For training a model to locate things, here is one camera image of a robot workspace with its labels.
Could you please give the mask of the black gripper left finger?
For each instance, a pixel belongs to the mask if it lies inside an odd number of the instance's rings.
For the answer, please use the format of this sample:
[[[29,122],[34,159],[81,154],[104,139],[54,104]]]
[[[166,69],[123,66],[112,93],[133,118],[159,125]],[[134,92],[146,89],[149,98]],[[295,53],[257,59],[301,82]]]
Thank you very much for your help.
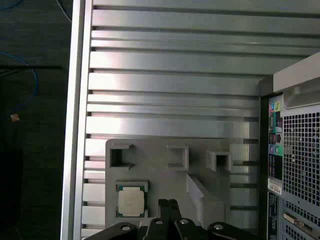
[[[170,238],[169,201],[158,201],[158,217],[152,218],[148,225],[136,225],[120,222],[101,230],[88,240],[168,240]]]

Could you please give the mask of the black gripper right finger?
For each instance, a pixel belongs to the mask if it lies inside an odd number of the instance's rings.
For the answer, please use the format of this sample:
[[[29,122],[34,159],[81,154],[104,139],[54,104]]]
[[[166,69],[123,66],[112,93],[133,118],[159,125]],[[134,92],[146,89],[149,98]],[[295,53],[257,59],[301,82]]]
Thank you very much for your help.
[[[206,229],[182,217],[178,202],[168,201],[169,220],[174,240],[258,240],[259,237],[225,222],[213,222]]]

